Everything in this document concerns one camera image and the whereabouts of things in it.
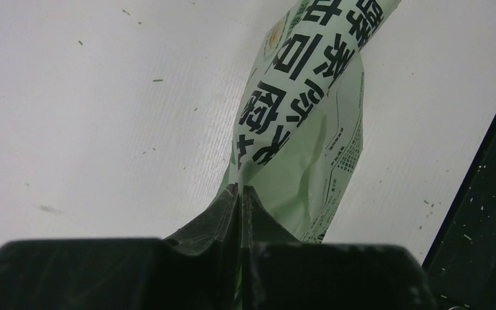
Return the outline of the green cat litter bag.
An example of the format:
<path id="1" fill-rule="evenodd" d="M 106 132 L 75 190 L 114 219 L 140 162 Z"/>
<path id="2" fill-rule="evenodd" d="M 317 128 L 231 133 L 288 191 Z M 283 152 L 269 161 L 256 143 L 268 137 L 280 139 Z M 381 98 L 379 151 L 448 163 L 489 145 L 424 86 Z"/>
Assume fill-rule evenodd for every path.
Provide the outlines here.
<path id="1" fill-rule="evenodd" d="M 363 147 L 361 51 L 398 1 L 297 1 L 266 33 L 222 185 L 255 189 L 297 240 L 321 243 Z"/>

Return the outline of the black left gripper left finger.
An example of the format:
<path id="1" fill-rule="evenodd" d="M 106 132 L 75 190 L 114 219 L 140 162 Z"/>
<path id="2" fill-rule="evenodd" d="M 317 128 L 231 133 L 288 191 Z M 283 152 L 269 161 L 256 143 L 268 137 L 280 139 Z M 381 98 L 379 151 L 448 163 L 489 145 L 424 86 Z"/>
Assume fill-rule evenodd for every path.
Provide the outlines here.
<path id="1" fill-rule="evenodd" d="M 0 247 L 0 309 L 232 309 L 239 194 L 228 185 L 164 238 L 17 240 Z"/>

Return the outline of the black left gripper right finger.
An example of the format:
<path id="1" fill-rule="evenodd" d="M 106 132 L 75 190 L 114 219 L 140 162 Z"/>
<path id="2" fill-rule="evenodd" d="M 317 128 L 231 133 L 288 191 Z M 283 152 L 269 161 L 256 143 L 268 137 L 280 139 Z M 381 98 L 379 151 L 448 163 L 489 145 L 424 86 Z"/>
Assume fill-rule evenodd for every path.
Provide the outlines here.
<path id="1" fill-rule="evenodd" d="M 244 309 L 436 309 L 426 274 L 397 245 L 302 243 L 242 194 Z"/>

